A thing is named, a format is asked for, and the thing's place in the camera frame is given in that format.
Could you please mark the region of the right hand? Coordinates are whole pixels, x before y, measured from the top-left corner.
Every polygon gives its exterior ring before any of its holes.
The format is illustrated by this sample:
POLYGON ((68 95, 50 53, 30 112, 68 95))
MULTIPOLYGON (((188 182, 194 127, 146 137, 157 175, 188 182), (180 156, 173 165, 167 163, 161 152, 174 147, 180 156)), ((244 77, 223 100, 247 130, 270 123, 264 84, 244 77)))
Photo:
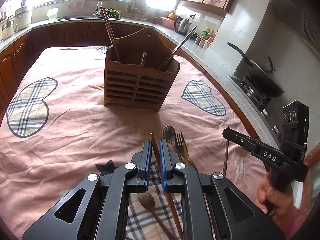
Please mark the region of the right hand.
POLYGON ((270 172, 264 175, 257 188, 254 203, 264 212, 268 212, 265 202, 268 200, 274 205, 270 212, 271 219, 278 225, 287 223, 294 215, 293 191, 289 185, 284 192, 280 192, 271 185, 270 172))

